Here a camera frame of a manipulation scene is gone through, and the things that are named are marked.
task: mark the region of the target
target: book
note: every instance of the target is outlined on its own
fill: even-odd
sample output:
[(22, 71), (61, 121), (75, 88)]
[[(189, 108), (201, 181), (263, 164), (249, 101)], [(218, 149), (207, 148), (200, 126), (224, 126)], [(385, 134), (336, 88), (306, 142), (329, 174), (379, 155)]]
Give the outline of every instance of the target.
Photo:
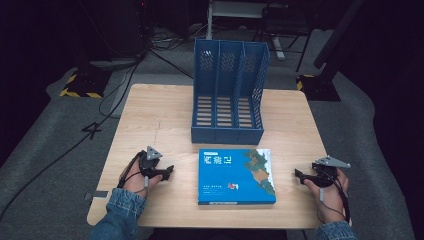
[(274, 204), (269, 149), (200, 149), (198, 204)]

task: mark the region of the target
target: denim jacket sleeve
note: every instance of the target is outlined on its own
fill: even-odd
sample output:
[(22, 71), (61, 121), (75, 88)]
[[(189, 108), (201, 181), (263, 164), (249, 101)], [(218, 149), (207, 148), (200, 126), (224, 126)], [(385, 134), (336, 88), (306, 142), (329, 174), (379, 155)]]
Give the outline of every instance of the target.
[(88, 239), (135, 239), (137, 220), (147, 200), (120, 188), (114, 188), (106, 205), (107, 214), (91, 230)]
[(331, 222), (316, 229), (318, 240), (356, 240), (355, 233), (345, 221)]

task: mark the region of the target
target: wooden table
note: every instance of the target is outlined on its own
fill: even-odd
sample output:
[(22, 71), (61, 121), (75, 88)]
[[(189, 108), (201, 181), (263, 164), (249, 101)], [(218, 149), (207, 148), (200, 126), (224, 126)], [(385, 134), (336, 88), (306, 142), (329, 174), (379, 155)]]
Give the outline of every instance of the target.
[[(169, 181), (158, 184), (138, 224), (146, 227), (315, 228), (314, 200), (294, 176), (297, 168), (314, 174), (311, 163), (326, 152), (302, 92), (265, 89), (261, 114), (265, 132), (258, 146), (191, 143), (191, 86), (135, 84), (112, 142), (97, 190), (116, 187), (134, 155), (152, 146), (163, 154), (158, 168), (175, 165)], [(277, 195), (274, 205), (199, 206), (199, 148), (269, 148)], [(108, 198), (95, 198), (88, 223), (105, 214)]]

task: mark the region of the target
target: hand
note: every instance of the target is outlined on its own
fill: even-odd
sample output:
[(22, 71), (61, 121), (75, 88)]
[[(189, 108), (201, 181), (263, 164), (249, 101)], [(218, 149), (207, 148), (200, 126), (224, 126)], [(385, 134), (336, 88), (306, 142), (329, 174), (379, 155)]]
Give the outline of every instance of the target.
[(163, 176), (157, 175), (157, 176), (154, 176), (151, 179), (149, 179), (148, 188), (144, 189), (145, 188), (145, 184), (144, 184), (145, 178), (140, 173), (139, 161), (140, 161), (140, 157), (138, 157), (137, 160), (135, 161), (135, 163), (132, 165), (127, 176), (129, 177), (129, 176), (132, 176), (133, 174), (135, 174), (135, 175), (132, 176), (131, 178), (129, 178), (125, 182), (123, 189), (130, 191), (130, 192), (137, 193), (140, 197), (146, 198), (147, 193), (150, 192), (153, 189), (153, 187), (156, 186), (162, 180)]
[[(340, 181), (340, 185), (343, 188), (344, 194), (347, 196), (349, 179), (344, 175), (344, 173), (340, 169), (337, 169), (337, 175), (337, 178)], [(334, 184), (330, 187), (323, 188), (324, 201), (321, 202), (320, 188), (308, 179), (306, 179), (304, 183), (314, 195), (315, 202), (318, 207), (318, 214), (325, 223), (345, 220), (345, 217), (343, 215), (343, 202), (339, 195), (339, 190)]]

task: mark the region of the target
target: black cable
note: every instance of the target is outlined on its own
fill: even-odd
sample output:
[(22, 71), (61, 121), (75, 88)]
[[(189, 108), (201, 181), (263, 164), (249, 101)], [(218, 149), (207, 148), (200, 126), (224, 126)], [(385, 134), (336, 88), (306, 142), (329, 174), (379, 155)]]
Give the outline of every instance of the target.
[[(155, 35), (157, 34), (165, 34), (166, 36), (165, 38), (161, 37), (159, 39), (155, 39), (155, 37), (152, 38), (151, 49), (155, 49), (157, 51), (174, 50), (186, 42), (183, 38), (168, 38), (168, 35), (166, 33), (155, 33)], [(167, 46), (159, 46), (159, 43), (167, 43)]]
[(157, 58), (159, 58), (159, 59), (161, 59), (161, 60), (165, 61), (166, 63), (170, 64), (171, 66), (173, 66), (174, 68), (176, 68), (176, 69), (177, 69), (177, 70), (179, 70), (180, 72), (184, 73), (184, 74), (185, 74), (186, 76), (188, 76), (189, 78), (193, 79), (193, 76), (192, 76), (189, 72), (187, 72), (186, 70), (184, 70), (183, 68), (181, 68), (181, 67), (179, 67), (179, 66), (177, 66), (177, 65), (173, 64), (171, 61), (169, 61), (169, 60), (167, 60), (167, 59), (163, 58), (162, 56), (160, 56), (159, 54), (157, 54), (157, 53), (156, 53), (156, 52), (154, 52), (153, 50), (149, 50), (149, 52), (150, 52), (153, 56), (155, 56), (155, 57), (157, 57)]
[(319, 216), (319, 206), (317, 206), (317, 217), (318, 217), (318, 220), (322, 223), (322, 224), (325, 224), (325, 222), (321, 219), (321, 217)]
[(153, 34), (152, 40), (160, 41), (160, 40), (162, 40), (164, 38), (168, 38), (168, 33), (166, 33), (166, 32), (155, 32)]
[(304, 238), (305, 240), (308, 240), (308, 236), (306, 236), (306, 232), (305, 232), (305, 230), (302, 230), (302, 234), (303, 234), (303, 238)]
[(131, 68), (134, 67), (134, 65), (136, 65), (138, 62), (138, 59), (135, 59), (133, 62), (129, 62), (129, 63), (120, 63), (120, 64), (113, 64), (113, 65), (95, 65), (92, 64), (93, 66), (95, 66), (96, 68), (98, 68), (100, 71), (111, 71), (111, 72), (115, 72), (115, 71), (119, 71), (119, 70), (123, 70), (126, 68)]
[(90, 22), (91, 22), (91, 24), (92, 24), (92, 26), (93, 26), (93, 28), (94, 28), (94, 30), (96, 30), (96, 33), (97, 33), (97, 35), (99, 36), (99, 38), (103, 41), (103, 43), (112, 51), (112, 52), (114, 52), (114, 53), (116, 53), (116, 54), (118, 54), (118, 55), (120, 55), (120, 56), (123, 56), (123, 57), (130, 57), (130, 58), (139, 58), (140, 56), (139, 55), (142, 55), (143, 54), (143, 52), (144, 52), (144, 49), (140, 52), (140, 53), (138, 53), (138, 54), (135, 54), (135, 55), (127, 55), (127, 54), (124, 54), (124, 53), (121, 53), (121, 52), (119, 52), (119, 51), (117, 51), (117, 50), (115, 50), (114, 48), (112, 48), (108, 43), (107, 43), (107, 41), (103, 38), (103, 36), (102, 36), (102, 34), (100, 33), (100, 31), (99, 31), (99, 29), (97, 28), (97, 26), (96, 26), (96, 24), (94, 23), (94, 20), (93, 20), (93, 18), (91, 18), (91, 16), (90, 16), (90, 14), (88, 13), (88, 11), (87, 11), (87, 9), (86, 9), (86, 7), (84, 6), (84, 4), (81, 2), (81, 0), (78, 0), (78, 2), (79, 2), (79, 4), (81, 5), (81, 8), (84, 10), (84, 13), (87, 15), (87, 17), (88, 17), (88, 19), (90, 19)]
[(329, 207), (329, 206), (328, 206), (327, 204), (325, 204), (324, 202), (321, 202), (321, 204), (322, 204), (324, 207), (326, 207), (327, 209), (329, 209), (329, 210), (331, 210), (331, 211), (333, 211), (333, 212), (336, 212), (336, 213), (338, 213), (338, 214), (342, 215), (343, 217), (345, 217), (343, 213), (341, 213), (341, 212), (337, 211), (337, 210), (336, 210), (336, 209), (334, 209), (334, 208)]
[(65, 153), (63, 153), (62, 155), (60, 155), (58, 158), (56, 158), (53, 162), (51, 162), (50, 164), (48, 164), (46, 167), (44, 167), (40, 172), (38, 172), (34, 177), (32, 177), (23, 187), (21, 187), (17, 193), (15, 193), (15, 195), (12, 197), (12, 199), (6, 204), (6, 206), (3, 208), (1, 214), (0, 214), (0, 222), (2, 221), (7, 209), (9, 209), (10, 205), (12, 205), (12, 203), (15, 201), (15, 199), (32, 183), (34, 182), (35, 179), (37, 179), (42, 173), (44, 173), (47, 169), (49, 169), (51, 166), (53, 166), (55, 163), (57, 163), (59, 160), (61, 160), (63, 157), (65, 157), (68, 153), (70, 153), (72, 150), (74, 150), (76, 147), (78, 147), (85, 139), (87, 139), (93, 132), (95, 132), (97, 130), (97, 128), (99, 128), (107, 119), (109, 119), (109, 117), (113, 114), (113, 112), (118, 108), (119, 104), (122, 102), (122, 100), (124, 99), (125, 93), (128, 90), (128, 87), (130, 85), (132, 76), (134, 74), (135, 69), (138, 67), (138, 65), (140, 64), (141, 60), (137, 63), (137, 65), (133, 68), (130, 78), (128, 80), (127, 86), (125, 88), (124, 94), (122, 94), (121, 99), (119, 99), (119, 102), (116, 104), (116, 106), (112, 109), (112, 111), (110, 111), (110, 113), (103, 118), (103, 120), (98, 124), (95, 125), (93, 130), (91, 130), (89, 133), (87, 133), (83, 138), (81, 138), (81, 140), (79, 140), (76, 144), (74, 144), (71, 148), (69, 148), (67, 151), (65, 151)]
[[(320, 173), (323, 173), (323, 174), (325, 174), (329, 179), (331, 179), (331, 181), (333, 182), (333, 184), (334, 184), (334, 186), (336, 186), (336, 188), (337, 188), (337, 190), (339, 191), (339, 195), (340, 195), (340, 198), (342, 199), (342, 203), (343, 203), (343, 208), (345, 209), (345, 214), (346, 214), (346, 216), (345, 216), (345, 220), (346, 220), (346, 222), (348, 222), (349, 223), (349, 221), (350, 221), (350, 209), (349, 209), (349, 202), (348, 202), (348, 200), (347, 200), (347, 197), (346, 197), (346, 195), (344, 194), (344, 191), (343, 191), (343, 186), (341, 185), (341, 183), (340, 183), (340, 181), (337, 179), (337, 181), (339, 182), (339, 184), (337, 184), (336, 183), (336, 181), (328, 174), (328, 173), (326, 173), (326, 172), (324, 172), (324, 171), (319, 171)], [(337, 210), (335, 210), (335, 209), (332, 209), (332, 208), (330, 208), (330, 207), (328, 207), (327, 205), (325, 205), (324, 204), (324, 206), (326, 206), (328, 209), (330, 209), (330, 210), (333, 210), (333, 211), (336, 211), (336, 212), (338, 212), (338, 213), (340, 213), (339, 211), (337, 211)]]
[[(102, 112), (102, 110), (101, 110), (101, 107), (102, 107), (102, 104), (103, 104), (103, 102), (109, 97), (109, 96), (111, 96), (116, 90), (118, 90), (122, 85), (124, 85), (124, 83), (127, 81), (127, 75), (128, 75), (128, 73), (131, 71), (131, 68), (130, 69), (128, 69), (128, 71), (125, 73), (125, 77), (124, 77), (124, 81), (122, 81), (115, 89), (113, 89), (113, 91), (112, 92), (110, 92), (108, 95), (106, 95), (103, 99), (102, 99), (102, 101), (100, 102), (100, 104), (99, 104), (99, 107), (98, 107), (98, 110), (99, 110), (99, 113), (102, 115), (102, 116), (107, 116), (107, 114), (105, 114), (105, 113), (103, 113)], [(110, 116), (110, 118), (113, 118), (113, 119), (120, 119), (120, 117), (113, 117), (113, 116)]]

